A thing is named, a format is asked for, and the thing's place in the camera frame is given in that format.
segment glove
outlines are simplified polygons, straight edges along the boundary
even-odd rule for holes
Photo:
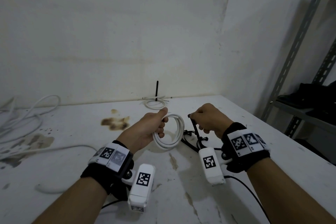
[[[133,154],[119,141],[115,140],[112,144],[119,144],[125,148],[124,150],[126,150],[128,154],[123,154],[116,149],[108,148],[110,144],[108,144],[107,147],[100,148],[90,159],[89,165],[83,171],[81,178],[92,177],[106,190],[108,195],[112,193],[117,199],[124,200],[126,185],[121,182],[121,178],[123,178],[128,170],[134,167]],[[112,168],[115,169],[116,164],[120,166],[118,171],[112,170]]]
[[[232,158],[226,169],[233,173],[247,171],[256,162],[270,157],[270,149],[261,137],[238,122],[225,130],[222,142],[225,159]]]

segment white table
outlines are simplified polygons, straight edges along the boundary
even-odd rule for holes
[[[223,96],[170,99],[168,109],[180,114],[185,121],[185,128],[193,130],[187,115],[207,102],[232,120],[257,132],[271,147],[272,159],[336,217],[336,167],[324,159]],[[101,126],[102,119],[130,116],[129,123],[132,125],[146,112],[150,110],[141,101],[62,106],[43,116],[42,130],[28,136],[21,145],[18,145],[20,140],[0,145],[0,152],[14,151],[31,142],[32,138],[36,141],[36,134],[53,137],[53,147],[69,143],[91,143],[99,148],[121,133]],[[165,128],[166,135],[174,135],[175,129],[176,123],[169,121]],[[31,146],[38,146],[39,140],[46,140],[45,143],[50,144],[52,139],[45,139],[44,136],[40,136],[36,142],[33,139]],[[204,142],[204,145],[221,145],[213,133],[208,136],[209,141]],[[34,186],[39,183],[54,187],[70,186],[79,178],[93,154],[90,148],[77,147],[36,154],[23,159],[19,165],[16,163],[16,167],[1,162],[0,223],[31,223],[58,197],[39,193],[34,190]],[[103,209],[96,223],[268,223],[255,199],[237,181],[227,179],[226,185],[212,187],[204,177],[198,154],[183,143],[163,152],[152,142],[135,154],[134,160],[135,168],[141,163],[156,167],[148,212],[142,215],[132,213],[126,202],[119,202]],[[223,172],[238,177],[253,190],[245,172],[232,174],[225,169]]]

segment white wall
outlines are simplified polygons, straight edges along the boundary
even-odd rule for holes
[[[223,94],[263,109],[306,0],[0,0],[1,101]]]

